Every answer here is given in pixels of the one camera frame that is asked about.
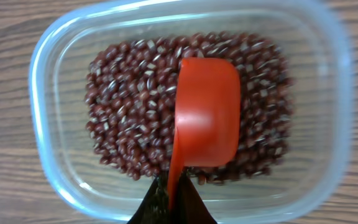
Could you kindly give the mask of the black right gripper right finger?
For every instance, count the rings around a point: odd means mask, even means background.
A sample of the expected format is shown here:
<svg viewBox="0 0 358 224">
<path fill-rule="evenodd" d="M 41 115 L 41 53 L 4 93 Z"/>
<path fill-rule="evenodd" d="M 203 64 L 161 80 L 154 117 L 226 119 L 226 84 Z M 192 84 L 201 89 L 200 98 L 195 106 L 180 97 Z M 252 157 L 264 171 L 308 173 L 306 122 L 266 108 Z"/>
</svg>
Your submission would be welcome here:
<svg viewBox="0 0 358 224">
<path fill-rule="evenodd" d="M 185 173 L 181 175 L 178 183 L 174 224 L 217 224 Z"/>
</svg>

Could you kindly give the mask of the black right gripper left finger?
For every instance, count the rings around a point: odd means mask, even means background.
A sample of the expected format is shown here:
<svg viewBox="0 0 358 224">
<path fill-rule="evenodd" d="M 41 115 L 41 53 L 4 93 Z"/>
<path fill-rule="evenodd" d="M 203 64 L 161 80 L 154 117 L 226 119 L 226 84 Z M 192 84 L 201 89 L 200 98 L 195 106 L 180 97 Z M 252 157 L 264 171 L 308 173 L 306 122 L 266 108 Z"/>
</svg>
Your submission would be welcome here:
<svg viewBox="0 0 358 224">
<path fill-rule="evenodd" d="M 167 224 L 167 176 L 154 178 L 139 208 L 127 224 Z"/>
</svg>

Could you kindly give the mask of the red measuring scoop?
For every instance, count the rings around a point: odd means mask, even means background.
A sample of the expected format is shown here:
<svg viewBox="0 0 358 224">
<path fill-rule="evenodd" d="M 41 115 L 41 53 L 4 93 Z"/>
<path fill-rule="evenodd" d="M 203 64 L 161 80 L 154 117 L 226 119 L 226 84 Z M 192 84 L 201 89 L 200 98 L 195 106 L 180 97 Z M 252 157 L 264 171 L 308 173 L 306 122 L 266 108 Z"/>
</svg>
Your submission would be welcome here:
<svg viewBox="0 0 358 224">
<path fill-rule="evenodd" d="M 181 61 L 167 182 L 169 208 L 185 167 L 217 167 L 234 158 L 240 116 L 241 83 L 233 64 L 220 58 Z"/>
</svg>

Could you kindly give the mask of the red adzuki beans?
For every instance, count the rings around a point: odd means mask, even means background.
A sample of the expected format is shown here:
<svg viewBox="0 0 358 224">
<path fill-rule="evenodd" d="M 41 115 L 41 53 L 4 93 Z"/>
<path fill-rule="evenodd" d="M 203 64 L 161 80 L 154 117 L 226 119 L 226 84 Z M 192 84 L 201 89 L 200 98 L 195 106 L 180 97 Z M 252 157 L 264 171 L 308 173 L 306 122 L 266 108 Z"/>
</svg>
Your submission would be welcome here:
<svg viewBox="0 0 358 224">
<path fill-rule="evenodd" d="M 246 32 L 125 40 L 90 63 L 85 128 L 100 163 L 134 180 L 168 171 L 181 61 L 223 58 L 241 80 L 241 126 L 235 157 L 218 167 L 189 167 L 199 184 L 268 175 L 288 152 L 294 111 L 288 60 L 272 40 Z"/>
</svg>

